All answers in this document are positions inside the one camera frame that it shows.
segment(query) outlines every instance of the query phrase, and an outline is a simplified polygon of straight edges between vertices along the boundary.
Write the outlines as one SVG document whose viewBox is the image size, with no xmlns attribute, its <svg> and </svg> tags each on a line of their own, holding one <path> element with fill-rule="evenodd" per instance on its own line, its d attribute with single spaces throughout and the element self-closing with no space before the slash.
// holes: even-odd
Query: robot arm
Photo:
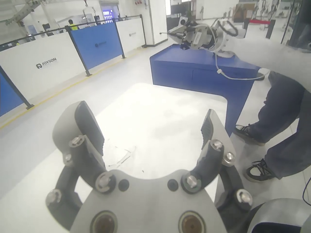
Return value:
<svg viewBox="0 0 311 233">
<path fill-rule="evenodd" d="M 230 22 L 231 28 L 225 29 L 219 21 L 210 27 L 186 20 L 184 25 L 180 24 L 168 32 L 183 50 L 206 49 L 227 58 L 237 55 L 245 62 L 288 76 L 311 92 L 310 55 L 303 53 L 304 50 L 286 47 L 269 39 L 245 37 L 245 30 L 237 29 Z"/>
</svg>

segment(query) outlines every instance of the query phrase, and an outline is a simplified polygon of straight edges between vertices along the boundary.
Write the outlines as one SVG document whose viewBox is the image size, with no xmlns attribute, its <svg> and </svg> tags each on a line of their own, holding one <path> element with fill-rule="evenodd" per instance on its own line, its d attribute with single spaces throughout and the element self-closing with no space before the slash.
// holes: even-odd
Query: bolt head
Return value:
<svg viewBox="0 0 311 233">
<path fill-rule="evenodd" d="M 252 200 L 252 197 L 248 193 L 241 193 L 240 196 L 244 203 L 249 203 Z"/>
<path fill-rule="evenodd" d="M 46 196 L 45 203 L 47 206 L 53 204 L 53 203 L 59 203 L 61 199 L 61 192 L 60 190 L 52 190 L 48 195 Z"/>
<path fill-rule="evenodd" d="M 227 160 L 228 160 L 229 162 L 233 162 L 233 161 L 235 160 L 235 156 L 234 156 L 234 154 L 232 154 L 231 152 L 228 152 L 228 153 L 226 154 L 226 158 L 227 158 Z"/>
<path fill-rule="evenodd" d="M 67 155 L 65 156 L 65 160 L 66 160 L 67 162 L 71 161 L 71 154 L 67 154 Z"/>
<path fill-rule="evenodd" d="M 108 176 L 103 176 L 100 178 L 100 180 L 98 181 L 98 186 L 100 188 L 104 188 L 104 187 L 107 187 L 108 184 L 110 182 L 110 178 Z"/>
<path fill-rule="evenodd" d="M 75 138 L 71 141 L 71 143 L 72 143 L 73 145 L 76 145 L 76 144 L 78 144 L 80 141 L 81 141 L 81 138 L 80 138 L 80 137 L 75 137 Z"/>
<path fill-rule="evenodd" d="M 214 149 L 219 150 L 222 147 L 222 142 L 219 140 L 212 140 L 211 145 Z"/>
<path fill-rule="evenodd" d="M 193 189 L 197 186 L 198 181 L 193 175 L 190 175 L 187 177 L 187 184 Z"/>
</svg>

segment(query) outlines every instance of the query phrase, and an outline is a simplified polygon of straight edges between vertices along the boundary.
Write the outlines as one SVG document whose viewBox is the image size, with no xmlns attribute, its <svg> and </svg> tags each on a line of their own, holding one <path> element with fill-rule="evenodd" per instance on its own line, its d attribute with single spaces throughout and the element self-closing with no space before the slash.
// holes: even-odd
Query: jeans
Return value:
<svg viewBox="0 0 311 233">
<path fill-rule="evenodd" d="M 311 94 L 280 75 L 264 103 L 259 121 L 250 125 L 251 135 L 259 142 L 268 142 L 300 118 L 297 132 L 268 150 L 267 166 L 278 179 L 303 171 L 311 165 Z"/>
</svg>

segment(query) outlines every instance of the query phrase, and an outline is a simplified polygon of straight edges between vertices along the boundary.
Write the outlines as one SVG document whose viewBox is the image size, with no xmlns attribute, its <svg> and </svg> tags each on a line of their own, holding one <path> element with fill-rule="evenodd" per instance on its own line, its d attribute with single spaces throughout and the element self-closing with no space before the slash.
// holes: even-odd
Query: sneaker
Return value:
<svg viewBox="0 0 311 233">
<path fill-rule="evenodd" d="M 250 182 L 261 183 L 275 178 L 273 172 L 268 168 L 264 159 L 255 161 L 253 165 L 246 169 L 244 176 Z"/>
<path fill-rule="evenodd" d="M 248 125 L 248 126 L 236 125 L 233 133 L 235 135 L 238 135 L 242 139 L 244 139 L 244 141 L 247 144 L 258 145 L 258 146 L 264 146 L 265 145 L 265 143 L 257 141 L 254 137 L 252 137 L 252 135 L 250 133 L 250 125 Z"/>
</svg>

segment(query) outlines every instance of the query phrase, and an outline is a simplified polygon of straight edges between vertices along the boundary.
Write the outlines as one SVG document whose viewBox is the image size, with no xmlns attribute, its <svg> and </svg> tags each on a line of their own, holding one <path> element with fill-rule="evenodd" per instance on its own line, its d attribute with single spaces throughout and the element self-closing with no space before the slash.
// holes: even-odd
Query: screen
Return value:
<svg viewBox="0 0 311 233">
<path fill-rule="evenodd" d="M 171 14 L 186 14 L 186 7 L 184 4 L 176 4 L 171 6 Z"/>
</svg>

